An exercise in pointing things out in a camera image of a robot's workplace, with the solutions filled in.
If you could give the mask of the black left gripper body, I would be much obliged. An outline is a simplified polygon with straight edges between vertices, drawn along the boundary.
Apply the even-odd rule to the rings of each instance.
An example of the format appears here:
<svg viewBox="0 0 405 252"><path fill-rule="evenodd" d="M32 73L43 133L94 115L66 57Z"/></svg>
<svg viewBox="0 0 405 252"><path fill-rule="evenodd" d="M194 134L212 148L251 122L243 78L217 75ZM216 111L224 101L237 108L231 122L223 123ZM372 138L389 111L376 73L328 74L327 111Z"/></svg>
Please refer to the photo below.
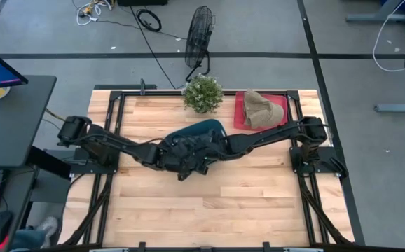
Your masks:
<svg viewBox="0 0 405 252"><path fill-rule="evenodd" d="M209 166L209 156L197 155L192 150L192 143L162 143L162 169L168 172L177 173L189 170L190 175L198 172L201 165Z"/></svg>

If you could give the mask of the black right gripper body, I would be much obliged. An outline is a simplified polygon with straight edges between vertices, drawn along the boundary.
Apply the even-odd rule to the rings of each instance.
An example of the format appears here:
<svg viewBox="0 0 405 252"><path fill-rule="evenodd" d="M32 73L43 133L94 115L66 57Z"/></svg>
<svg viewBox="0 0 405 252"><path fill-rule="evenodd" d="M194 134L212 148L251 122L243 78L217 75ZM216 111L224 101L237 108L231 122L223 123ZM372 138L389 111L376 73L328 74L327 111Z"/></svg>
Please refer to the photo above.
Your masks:
<svg viewBox="0 0 405 252"><path fill-rule="evenodd" d="M192 150L201 156L222 156L228 155L226 140L220 131L209 129L207 132L193 136Z"/></svg>

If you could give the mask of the beige corduroy cap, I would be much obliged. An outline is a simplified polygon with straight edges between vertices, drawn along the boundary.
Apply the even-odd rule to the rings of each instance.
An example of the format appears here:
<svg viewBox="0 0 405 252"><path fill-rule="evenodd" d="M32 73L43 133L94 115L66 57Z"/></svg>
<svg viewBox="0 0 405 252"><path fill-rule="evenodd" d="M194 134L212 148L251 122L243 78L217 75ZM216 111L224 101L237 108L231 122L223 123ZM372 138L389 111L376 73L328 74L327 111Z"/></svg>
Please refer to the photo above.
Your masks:
<svg viewBox="0 0 405 252"><path fill-rule="evenodd" d="M243 114L244 124L257 130L278 125L284 118L284 109L258 92L248 89L244 93Z"/></svg>

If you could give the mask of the dark teal cap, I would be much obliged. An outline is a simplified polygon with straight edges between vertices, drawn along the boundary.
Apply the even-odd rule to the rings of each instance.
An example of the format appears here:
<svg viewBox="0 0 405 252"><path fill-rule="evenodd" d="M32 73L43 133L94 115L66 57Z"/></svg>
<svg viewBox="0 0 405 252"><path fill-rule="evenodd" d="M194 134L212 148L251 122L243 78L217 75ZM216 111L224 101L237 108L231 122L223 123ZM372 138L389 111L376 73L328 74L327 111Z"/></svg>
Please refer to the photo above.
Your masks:
<svg viewBox="0 0 405 252"><path fill-rule="evenodd" d="M224 126L218 120L207 119L170 133L165 137L165 140L173 142L178 136L195 137L208 133L210 130L214 130L221 137L227 135Z"/></svg>

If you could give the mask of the red plastic tray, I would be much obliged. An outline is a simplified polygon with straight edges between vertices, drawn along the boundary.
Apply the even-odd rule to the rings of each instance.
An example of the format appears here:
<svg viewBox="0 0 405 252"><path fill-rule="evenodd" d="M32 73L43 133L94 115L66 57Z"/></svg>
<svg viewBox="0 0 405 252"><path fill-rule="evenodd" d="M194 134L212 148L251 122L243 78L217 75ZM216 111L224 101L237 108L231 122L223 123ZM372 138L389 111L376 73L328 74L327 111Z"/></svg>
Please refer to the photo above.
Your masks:
<svg viewBox="0 0 405 252"><path fill-rule="evenodd" d="M245 92L237 92L235 95L235 113L234 113L234 128L240 130L253 130L253 131L261 131L261 130L268 130L269 128L258 128L252 129L250 126L245 125L245 117L243 114L243 104L244 104L244 93ZM266 99L270 100L274 104L279 104L284 109L284 117L282 121L278 125L283 125L288 121L287 118L287 98L282 95L274 95L274 94L260 94Z"/></svg>

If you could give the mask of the small green potted plant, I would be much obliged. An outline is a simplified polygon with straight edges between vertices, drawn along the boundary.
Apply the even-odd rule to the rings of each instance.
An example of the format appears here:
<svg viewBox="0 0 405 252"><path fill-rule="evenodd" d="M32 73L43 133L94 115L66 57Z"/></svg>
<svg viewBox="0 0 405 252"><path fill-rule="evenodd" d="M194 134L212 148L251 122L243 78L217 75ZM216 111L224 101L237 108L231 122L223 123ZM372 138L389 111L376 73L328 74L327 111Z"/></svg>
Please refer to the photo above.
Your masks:
<svg viewBox="0 0 405 252"><path fill-rule="evenodd" d="M182 90L185 109L196 113L214 113L223 101L223 88L211 76L198 74Z"/></svg>

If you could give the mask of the black floor fan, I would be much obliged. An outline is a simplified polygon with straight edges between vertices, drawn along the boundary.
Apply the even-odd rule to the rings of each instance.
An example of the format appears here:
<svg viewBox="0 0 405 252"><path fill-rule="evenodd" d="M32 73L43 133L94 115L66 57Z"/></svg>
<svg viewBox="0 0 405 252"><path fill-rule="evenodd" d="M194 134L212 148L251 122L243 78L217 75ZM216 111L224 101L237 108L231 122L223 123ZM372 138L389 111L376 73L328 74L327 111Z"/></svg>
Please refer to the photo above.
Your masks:
<svg viewBox="0 0 405 252"><path fill-rule="evenodd" d="M196 8L188 30L185 49L185 63L192 71L186 77L186 82L191 81L191 75L202 66L203 60L207 59L207 70L203 75L210 72L210 52L208 46L213 32L213 14L207 6Z"/></svg>

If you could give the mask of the person's shoe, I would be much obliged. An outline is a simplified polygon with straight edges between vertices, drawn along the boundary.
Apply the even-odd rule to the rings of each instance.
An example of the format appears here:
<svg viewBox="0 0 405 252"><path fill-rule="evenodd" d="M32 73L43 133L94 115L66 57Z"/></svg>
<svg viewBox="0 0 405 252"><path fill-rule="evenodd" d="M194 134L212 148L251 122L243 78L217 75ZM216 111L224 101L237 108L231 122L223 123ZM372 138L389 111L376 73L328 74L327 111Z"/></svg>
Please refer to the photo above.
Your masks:
<svg viewBox="0 0 405 252"><path fill-rule="evenodd" d="M42 249L50 247L51 238L58 231L58 225L58 219L56 219L56 217L49 216L36 228L36 231L42 238Z"/></svg>

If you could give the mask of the person's leg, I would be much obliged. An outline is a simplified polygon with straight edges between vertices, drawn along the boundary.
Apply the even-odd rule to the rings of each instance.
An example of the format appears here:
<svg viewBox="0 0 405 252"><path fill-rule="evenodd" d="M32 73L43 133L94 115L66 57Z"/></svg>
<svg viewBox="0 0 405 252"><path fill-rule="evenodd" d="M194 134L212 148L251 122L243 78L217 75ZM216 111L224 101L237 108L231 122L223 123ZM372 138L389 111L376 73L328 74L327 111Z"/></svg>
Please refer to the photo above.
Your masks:
<svg viewBox="0 0 405 252"><path fill-rule="evenodd" d="M18 230L15 232L13 241L10 245L10 252L39 249L46 241L47 234L48 232L45 230Z"/></svg>

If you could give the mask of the black desk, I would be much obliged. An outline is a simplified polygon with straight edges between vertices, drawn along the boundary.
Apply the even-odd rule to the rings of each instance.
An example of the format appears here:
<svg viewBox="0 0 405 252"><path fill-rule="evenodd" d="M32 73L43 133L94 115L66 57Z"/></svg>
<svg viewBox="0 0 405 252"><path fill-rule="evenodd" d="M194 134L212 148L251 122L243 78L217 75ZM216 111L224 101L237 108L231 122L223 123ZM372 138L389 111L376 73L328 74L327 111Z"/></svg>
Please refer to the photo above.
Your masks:
<svg viewBox="0 0 405 252"><path fill-rule="evenodd" d="M7 173L0 189L0 212L13 219L0 245L7 252L15 231L21 227L41 170L69 181L70 166L34 146L34 138L56 84L55 76L28 76L28 84L11 88L0 99L0 170Z"/></svg>

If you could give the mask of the grey desk foot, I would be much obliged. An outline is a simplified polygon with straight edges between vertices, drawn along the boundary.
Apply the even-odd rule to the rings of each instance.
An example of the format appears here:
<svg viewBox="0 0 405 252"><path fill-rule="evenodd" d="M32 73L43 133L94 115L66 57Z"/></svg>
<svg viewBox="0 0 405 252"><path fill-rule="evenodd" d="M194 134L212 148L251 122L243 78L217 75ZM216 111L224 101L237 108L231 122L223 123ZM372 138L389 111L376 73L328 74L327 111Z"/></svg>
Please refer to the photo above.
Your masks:
<svg viewBox="0 0 405 252"><path fill-rule="evenodd" d="M387 0L375 13L348 14L347 22L405 22L405 14L398 13L398 9L405 0Z"/></svg>
<svg viewBox="0 0 405 252"><path fill-rule="evenodd" d="M405 104L376 104L373 109L379 113L405 113Z"/></svg>

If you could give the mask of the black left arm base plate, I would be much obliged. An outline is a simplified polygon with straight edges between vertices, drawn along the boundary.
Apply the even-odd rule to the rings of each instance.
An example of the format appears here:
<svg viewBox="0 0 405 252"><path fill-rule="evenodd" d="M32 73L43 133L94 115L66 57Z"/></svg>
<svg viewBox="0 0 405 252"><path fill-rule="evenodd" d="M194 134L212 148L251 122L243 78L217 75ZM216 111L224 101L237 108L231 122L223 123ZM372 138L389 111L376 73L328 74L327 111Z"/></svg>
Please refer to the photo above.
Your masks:
<svg viewBox="0 0 405 252"><path fill-rule="evenodd" d="M47 154L66 162L71 166L73 174L114 174L118 171L119 152L112 150L109 156L109 166L92 161L84 150L48 150Z"/></svg>

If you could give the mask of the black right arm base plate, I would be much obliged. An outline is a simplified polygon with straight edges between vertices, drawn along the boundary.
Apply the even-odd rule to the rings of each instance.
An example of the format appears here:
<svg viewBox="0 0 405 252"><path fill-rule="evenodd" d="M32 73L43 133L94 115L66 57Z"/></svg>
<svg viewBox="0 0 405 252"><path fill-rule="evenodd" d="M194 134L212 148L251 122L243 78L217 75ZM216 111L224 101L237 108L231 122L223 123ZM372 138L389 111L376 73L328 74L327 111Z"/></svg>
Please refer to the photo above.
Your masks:
<svg viewBox="0 0 405 252"><path fill-rule="evenodd" d="M302 176L313 173L332 173L337 177L348 177L346 166L337 158L333 147L318 147L306 150L303 147L291 147L289 150L294 173Z"/></svg>

